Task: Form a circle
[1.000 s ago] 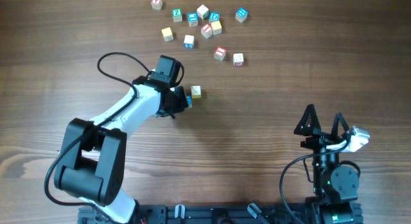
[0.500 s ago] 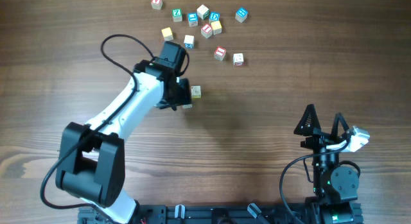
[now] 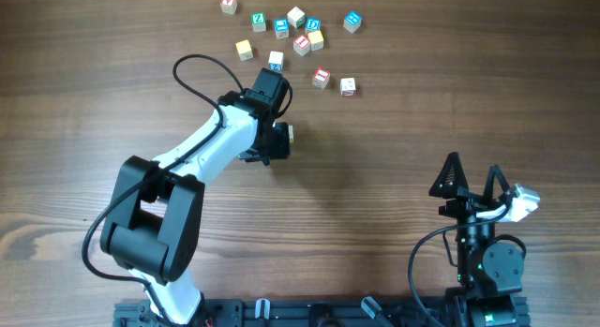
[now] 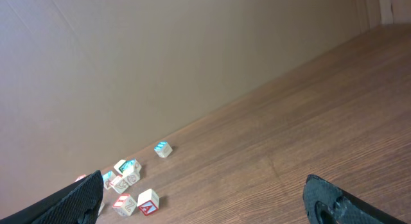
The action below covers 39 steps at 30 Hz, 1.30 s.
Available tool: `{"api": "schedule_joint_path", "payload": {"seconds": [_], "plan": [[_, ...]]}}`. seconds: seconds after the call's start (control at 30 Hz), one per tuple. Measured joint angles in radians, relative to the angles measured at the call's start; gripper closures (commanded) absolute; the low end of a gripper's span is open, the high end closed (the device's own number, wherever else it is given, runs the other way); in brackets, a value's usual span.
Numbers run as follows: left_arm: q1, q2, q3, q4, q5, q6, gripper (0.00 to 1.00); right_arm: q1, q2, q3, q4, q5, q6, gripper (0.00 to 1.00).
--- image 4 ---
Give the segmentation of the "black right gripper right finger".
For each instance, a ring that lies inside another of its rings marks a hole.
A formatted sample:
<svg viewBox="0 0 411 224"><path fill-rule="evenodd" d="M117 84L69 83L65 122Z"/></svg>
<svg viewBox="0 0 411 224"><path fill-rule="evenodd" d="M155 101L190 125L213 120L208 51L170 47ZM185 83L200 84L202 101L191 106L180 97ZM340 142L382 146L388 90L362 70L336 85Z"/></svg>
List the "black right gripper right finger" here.
<svg viewBox="0 0 411 224"><path fill-rule="evenodd" d="M308 175L302 199L310 224L406 224L317 175Z"/></svg>

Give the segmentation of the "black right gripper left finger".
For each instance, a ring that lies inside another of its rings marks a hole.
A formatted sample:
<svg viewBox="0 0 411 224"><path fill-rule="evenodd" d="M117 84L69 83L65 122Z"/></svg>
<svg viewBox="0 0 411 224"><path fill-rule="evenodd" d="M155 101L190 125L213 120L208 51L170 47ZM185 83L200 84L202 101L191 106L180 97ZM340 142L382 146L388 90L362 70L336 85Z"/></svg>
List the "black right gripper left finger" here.
<svg viewBox="0 0 411 224"><path fill-rule="evenodd" d="M1 220L9 224L95 224L103 199L101 171Z"/></svg>

